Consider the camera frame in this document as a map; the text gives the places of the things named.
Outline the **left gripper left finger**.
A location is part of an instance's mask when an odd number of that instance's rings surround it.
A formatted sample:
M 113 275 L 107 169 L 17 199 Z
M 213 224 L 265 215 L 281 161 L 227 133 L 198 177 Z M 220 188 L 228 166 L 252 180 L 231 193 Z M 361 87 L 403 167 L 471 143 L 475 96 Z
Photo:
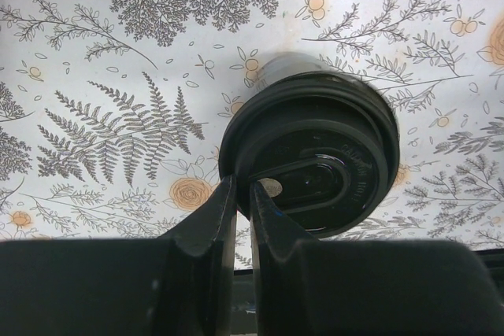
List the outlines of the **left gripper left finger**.
M 1 244 L 4 335 L 228 335 L 236 182 L 157 238 Z

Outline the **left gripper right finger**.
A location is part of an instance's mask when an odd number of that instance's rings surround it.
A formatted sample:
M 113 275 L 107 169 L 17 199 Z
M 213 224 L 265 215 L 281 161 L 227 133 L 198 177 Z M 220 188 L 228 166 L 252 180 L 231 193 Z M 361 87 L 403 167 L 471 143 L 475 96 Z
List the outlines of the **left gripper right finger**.
M 260 335 L 500 335 L 481 259 L 448 241 L 321 241 L 250 187 Z

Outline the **black coffee cup lid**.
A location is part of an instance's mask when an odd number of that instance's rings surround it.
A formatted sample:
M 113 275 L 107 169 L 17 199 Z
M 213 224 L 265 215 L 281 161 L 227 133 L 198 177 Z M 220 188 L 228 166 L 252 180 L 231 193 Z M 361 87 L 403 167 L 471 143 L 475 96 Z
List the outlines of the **black coffee cup lid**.
M 250 98 L 224 132 L 219 173 L 234 175 L 250 214 L 249 187 L 277 189 L 276 207 L 328 237 L 365 220 L 389 193 L 400 160 L 398 121 L 370 85 L 334 72 L 286 77 Z

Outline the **black coffee cup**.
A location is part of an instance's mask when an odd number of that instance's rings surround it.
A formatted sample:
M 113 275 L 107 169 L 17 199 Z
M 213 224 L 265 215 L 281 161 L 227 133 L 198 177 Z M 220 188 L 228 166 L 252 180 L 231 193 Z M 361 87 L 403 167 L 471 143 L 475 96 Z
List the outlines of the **black coffee cup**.
M 260 92 L 284 79 L 315 74 L 335 74 L 335 70 L 308 54 L 285 52 L 258 70 L 255 89 Z

